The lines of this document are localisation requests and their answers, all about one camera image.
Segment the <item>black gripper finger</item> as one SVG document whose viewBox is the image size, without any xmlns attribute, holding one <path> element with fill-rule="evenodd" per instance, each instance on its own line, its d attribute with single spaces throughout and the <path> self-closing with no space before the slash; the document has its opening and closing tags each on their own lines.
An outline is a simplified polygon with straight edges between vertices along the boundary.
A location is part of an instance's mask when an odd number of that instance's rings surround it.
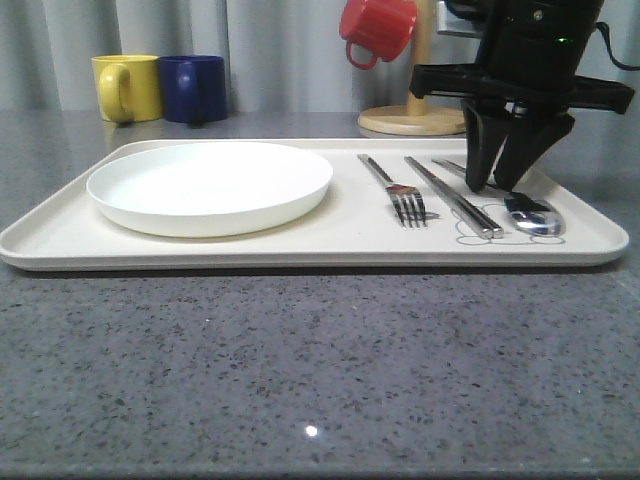
<svg viewBox="0 0 640 480">
<path fill-rule="evenodd" d="M 527 112 L 513 122 L 494 169 L 494 180 L 511 191 L 533 164 L 568 135 L 574 118 L 566 112 Z"/>
<path fill-rule="evenodd" d="M 468 98 L 461 101 L 467 136 L 465 182 L 473 192 L 487 183 L 498 152 L 512 125 L 505 100 Z"/>
</svg>

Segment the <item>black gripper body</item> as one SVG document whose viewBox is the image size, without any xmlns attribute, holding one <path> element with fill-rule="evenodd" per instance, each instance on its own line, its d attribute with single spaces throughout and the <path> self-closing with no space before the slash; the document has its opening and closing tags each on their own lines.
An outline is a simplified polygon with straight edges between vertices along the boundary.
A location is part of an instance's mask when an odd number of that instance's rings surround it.
<svg viewBox="0 0 640 480">
<path fill-rule="evenodd" d="M 469 64 L 416 65 L 410 91 L 525 105 L 624 114 L 634 90 L 579 76 L 576 70 L 601 1 L 493 1 L 476 59 Z"/>
</svg>

